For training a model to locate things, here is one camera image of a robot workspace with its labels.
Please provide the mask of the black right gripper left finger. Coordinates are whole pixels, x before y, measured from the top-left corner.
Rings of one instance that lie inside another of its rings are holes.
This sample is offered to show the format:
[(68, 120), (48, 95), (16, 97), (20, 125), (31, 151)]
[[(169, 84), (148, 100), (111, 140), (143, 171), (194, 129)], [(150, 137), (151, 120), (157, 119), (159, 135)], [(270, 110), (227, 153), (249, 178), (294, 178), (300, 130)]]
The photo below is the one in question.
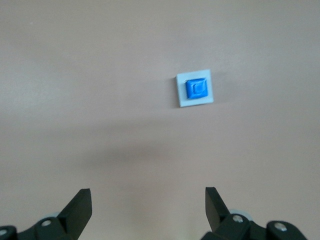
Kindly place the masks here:
[(0, 227), (2, 240), (77, 240), (92, 216), (92, 196), (89, 188), (79, 190), (55, 217), (39, 220), (30, 228), (17, 232), (13, 225)]

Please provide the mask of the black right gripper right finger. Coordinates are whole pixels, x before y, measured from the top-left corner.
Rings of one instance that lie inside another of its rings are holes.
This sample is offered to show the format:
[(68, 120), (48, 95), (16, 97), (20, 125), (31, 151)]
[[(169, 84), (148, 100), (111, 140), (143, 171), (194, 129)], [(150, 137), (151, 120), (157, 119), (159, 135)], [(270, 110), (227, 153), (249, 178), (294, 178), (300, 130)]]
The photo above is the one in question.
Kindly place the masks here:
[(231, 213), (215, 187), (205, 188), (205, 213), (211, 231), (203, 240), (305, 240), (293, 224), (273, 220), (259, 226), (241, 213)]

